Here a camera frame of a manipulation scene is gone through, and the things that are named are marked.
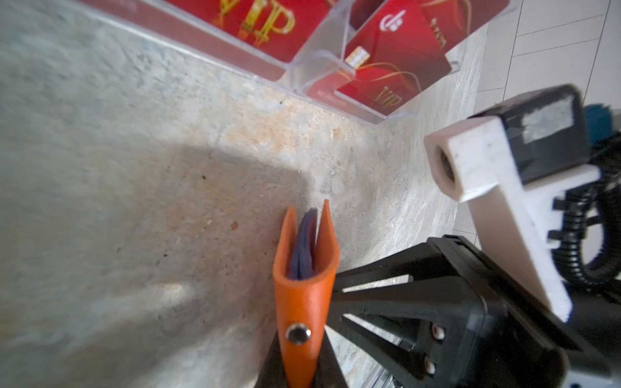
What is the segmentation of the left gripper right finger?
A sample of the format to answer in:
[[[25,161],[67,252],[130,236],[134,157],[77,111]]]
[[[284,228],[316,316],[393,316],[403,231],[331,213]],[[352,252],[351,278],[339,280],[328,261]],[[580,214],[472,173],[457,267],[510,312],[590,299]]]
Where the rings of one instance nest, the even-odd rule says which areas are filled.
[[[347,388],[341,367],[327,334],[323,335],[313,388]]]

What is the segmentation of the orange card holder wallet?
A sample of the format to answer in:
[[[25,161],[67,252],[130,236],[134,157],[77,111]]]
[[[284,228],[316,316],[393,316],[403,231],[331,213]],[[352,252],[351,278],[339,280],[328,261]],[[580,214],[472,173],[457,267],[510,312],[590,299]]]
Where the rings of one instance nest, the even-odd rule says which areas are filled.
[[[297,224],[294,206],[284,218],[273,263],[281,359],[290,387],[310,387],[318,367],[341,249],[330,201]]]

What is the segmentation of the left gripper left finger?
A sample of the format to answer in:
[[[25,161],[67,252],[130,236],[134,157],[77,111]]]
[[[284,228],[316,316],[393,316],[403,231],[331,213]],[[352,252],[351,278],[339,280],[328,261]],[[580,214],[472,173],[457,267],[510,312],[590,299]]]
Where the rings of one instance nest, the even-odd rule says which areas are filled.
[[[288,380],[282,360],[278,333],[275,334],[263,366],[258,374],[255,388],[288,388]]]

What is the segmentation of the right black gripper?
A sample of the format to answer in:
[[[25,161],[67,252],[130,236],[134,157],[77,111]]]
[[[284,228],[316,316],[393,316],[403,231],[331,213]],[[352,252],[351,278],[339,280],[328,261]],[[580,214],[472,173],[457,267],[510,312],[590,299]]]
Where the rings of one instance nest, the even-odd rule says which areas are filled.
[[[329,326],[406,387],[618,387],[620,287],[562,286],[572,309],[558,318],[466,239],[430,238],[340,273]]]

